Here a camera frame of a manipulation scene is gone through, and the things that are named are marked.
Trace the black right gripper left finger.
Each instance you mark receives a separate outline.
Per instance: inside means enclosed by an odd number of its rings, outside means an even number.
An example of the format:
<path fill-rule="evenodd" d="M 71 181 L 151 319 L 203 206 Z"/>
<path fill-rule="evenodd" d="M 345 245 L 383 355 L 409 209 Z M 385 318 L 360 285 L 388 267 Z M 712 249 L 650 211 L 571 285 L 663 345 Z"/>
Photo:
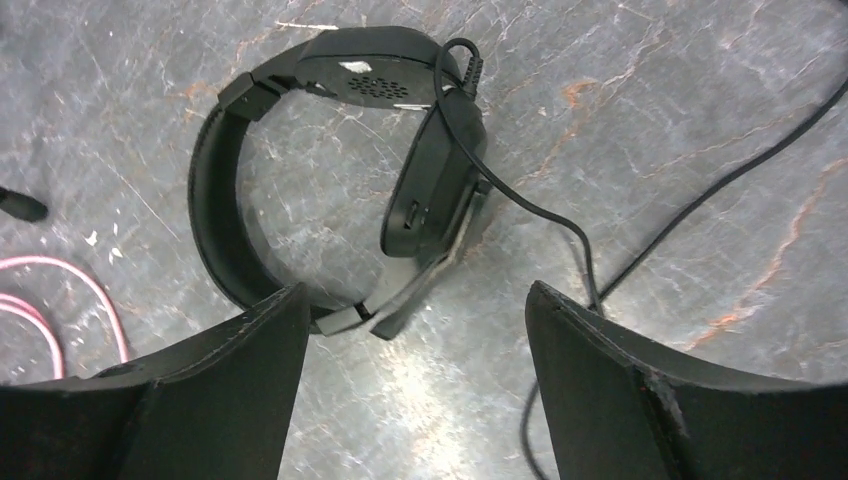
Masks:
<path fill-rule="evenodd" d="M 82 379 L 1 390 L 5 479 L 273 479 L 310 323 L 302 285 Z"/>

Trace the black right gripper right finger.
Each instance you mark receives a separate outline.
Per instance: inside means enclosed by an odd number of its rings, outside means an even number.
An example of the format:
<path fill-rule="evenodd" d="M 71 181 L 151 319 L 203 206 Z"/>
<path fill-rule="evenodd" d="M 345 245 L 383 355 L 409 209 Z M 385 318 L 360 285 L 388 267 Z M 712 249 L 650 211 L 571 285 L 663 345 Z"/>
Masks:
<path fill-rule="evenodd" d="M 563 479 L 843 479 L 847 386 L 674 350 L 543 282 L 525 324 Z"/>

